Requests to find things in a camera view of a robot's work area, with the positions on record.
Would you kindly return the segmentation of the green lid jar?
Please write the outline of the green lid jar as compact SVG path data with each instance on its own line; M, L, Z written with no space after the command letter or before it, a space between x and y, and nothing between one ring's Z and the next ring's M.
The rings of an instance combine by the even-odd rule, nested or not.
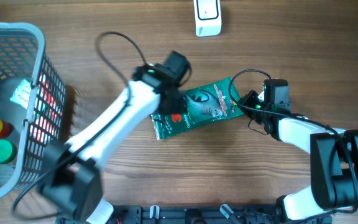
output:
M8 140L0 140L0 164L8 164L17 156L16 146Z

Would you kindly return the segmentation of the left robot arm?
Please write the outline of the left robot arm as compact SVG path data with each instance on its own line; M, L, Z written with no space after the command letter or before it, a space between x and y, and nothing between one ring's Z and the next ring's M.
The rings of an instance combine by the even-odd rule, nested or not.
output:
M168 62L137 67L114 102L82 132L45 148L37 191L56 205L57 216L76 222L106 223L114 212L103 199L101 174L127 135L146 117L183 113L181 80L190 64Z

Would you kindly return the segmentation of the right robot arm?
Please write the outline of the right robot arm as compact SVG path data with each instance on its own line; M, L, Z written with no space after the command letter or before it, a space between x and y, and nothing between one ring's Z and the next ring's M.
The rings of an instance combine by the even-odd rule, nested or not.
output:
M255 91L239 99L238 107L278 141L310 156L310 185L276 201L275 223L306 223L358 209L358 129L344 130L291 112L288 93Z

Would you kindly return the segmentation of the white orange small packet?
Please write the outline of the white orange small packet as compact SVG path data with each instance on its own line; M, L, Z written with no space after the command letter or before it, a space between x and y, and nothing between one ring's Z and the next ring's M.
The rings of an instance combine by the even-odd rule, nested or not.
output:
M30 82L22 80L10 97L10 101L27 109L29 106L31 91Z

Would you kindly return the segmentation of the green 3M gloves packet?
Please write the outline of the green 3M gloves packet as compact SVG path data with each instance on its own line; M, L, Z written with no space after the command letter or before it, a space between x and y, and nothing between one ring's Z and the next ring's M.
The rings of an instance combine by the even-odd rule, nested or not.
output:
M237 106L239 93L231 78L186 91L187 111L180 114L151 116L156 138L166 139L207 124L243 116Z

